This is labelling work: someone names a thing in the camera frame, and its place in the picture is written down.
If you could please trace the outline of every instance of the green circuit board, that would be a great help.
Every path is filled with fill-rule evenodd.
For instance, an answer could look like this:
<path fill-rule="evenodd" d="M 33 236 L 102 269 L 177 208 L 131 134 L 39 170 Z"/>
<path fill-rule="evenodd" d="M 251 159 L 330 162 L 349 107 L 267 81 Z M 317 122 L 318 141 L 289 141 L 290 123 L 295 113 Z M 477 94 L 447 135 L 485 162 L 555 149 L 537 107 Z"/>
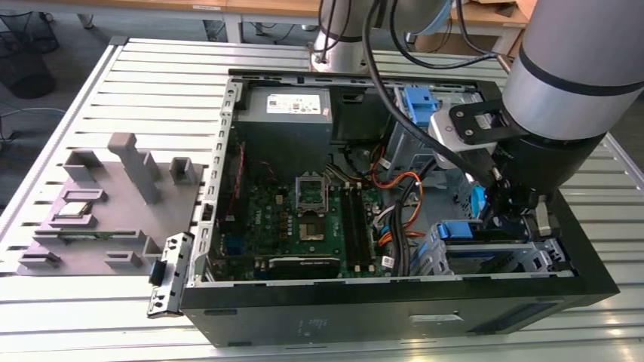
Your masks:
<path fill-rule="evenodd" d="M 342 278 L 374 278 L 383 276 L 375 262 L 373 267 L 357 270 L 347 264 L 347 249 L 343 231 L 342 192 L 339 186 L 329 186 L 329 210 L 325 214 L 298 213 L 295 210 L 295 185 L 258 185 L 251 188 L 249 202 L 249 222 L 245 237 L 227 238 L 225 249 L 234 250 L 225 257 L 227 276 L 233 280 L 257 280 L 258 269 L 265 268 L 270 259 L 297 256 L 302 258 L 341 259 Z M 377 190 L 363 190 L 366 208 L 365 234 L 369 237 L 371 257 L 374 254 L 374 238 L 371 235 L 373 205 L 379 202 Z M 318 202 L 315 195 L 307 195 Z"/>

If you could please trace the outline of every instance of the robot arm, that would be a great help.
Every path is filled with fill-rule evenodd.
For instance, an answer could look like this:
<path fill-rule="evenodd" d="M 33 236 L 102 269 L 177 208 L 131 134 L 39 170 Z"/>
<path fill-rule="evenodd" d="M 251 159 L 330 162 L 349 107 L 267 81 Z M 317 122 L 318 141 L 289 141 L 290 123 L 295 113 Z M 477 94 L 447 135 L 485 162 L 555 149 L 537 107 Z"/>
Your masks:
<path fill-rule="evenodd" d="M 365 72 L 358 29 L 374 1 L 343 2 L 345 10 L 335 3 L 323 8 L 315 49 L 327 51 L 323 56 L 314 51 L 313 65 L 319 71 Z M 443 4 L 401 0 L 397 30 L 423 29 Z M 345 17 L 333 16 L 334 9 Z M 383 0 L 374 27 L 387 27 L 391 12 L 393 2 Z M 487 225 L 501 226 L 497 216 L 502 216 L 506 226 L 526 225 L 534 237 L 541 230 L 554 229 L 545 211 L 549 197 L 579 170 L 644 88 L 644 67 L 639 65 L 644 46 L 637 36 L 644 34 L 643 13 L 639 0 L 541 0 L 503 99 L 453 108 L 457 129 L 466 119 L 474 122 L 477 115 L 495 114 L 491 130 L 459 130 L 469 145 L 498 144 L 493 154 L 498 182 L 487 189 L 489 207 L 482 215 Z"/>

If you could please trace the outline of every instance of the aluminum table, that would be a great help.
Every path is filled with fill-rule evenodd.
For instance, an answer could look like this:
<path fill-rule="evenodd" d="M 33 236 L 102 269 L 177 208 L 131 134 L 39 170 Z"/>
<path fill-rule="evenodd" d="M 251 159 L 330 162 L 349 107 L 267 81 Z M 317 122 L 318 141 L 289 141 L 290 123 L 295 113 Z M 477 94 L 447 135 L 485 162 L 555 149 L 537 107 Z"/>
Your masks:
<path fill-rule="evenodd" d="M 387 75 L 479 78 L 506 74 L 490 61 L 433 71 L 377 52 Z M 455 57 L 429 57 L 449 62 Z M 138 134 L 158 162 L 190 156 L 206 164 L 221 124 L 231 67 L 306 71 L 305 48 L 130 39 L 110 45 L 0 218 L 0 360 L 441 360 L 644 359 L 644 187 L 611 136 L 562 191 L 622 293 L 506 336 L 279 347 L 214 348 L 187 318 L 149 320 L 147 277 L 13 276 L 63 181 L 74 149 L 103 161 L 113 132 Z M 199 206 L 195 215 L 201 215 Z"/>

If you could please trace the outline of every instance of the motherboard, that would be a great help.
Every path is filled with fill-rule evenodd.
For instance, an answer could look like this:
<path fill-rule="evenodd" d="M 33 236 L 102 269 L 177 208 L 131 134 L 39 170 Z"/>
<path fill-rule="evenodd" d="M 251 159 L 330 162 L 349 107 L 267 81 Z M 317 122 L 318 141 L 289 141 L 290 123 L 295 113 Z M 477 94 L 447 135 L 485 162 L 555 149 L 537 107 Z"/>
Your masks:
<path fill-rule="evenodd" d="M 375 189 L 330 185 L 318 174 L 291 184 L 250 186 L 246 229 L 221 236 L 211 258 L 215 279 L 383 276 L 371 227 L 378 204 Z"/>

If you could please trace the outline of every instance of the wooden table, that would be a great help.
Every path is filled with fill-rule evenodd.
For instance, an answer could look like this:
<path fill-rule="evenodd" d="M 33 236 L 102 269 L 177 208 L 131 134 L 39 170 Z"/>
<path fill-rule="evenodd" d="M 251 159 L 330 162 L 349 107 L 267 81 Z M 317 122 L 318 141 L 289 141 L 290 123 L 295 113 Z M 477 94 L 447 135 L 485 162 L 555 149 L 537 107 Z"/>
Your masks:
<path fill-rule="evenodd" d="M 245 42 L 245 22 L 318 25 L 319 5 L 321 0 L 0 0 L 7 10 L 223 20 L 231 43 Z M 470 3 L 465 15 L 470 32 L 498 36 L 495 51 L 507 53 L 529 23 L 522 11 L 505 17 L 494 7 Z M 81 19 L 89 27 L 89 18 Z"/>

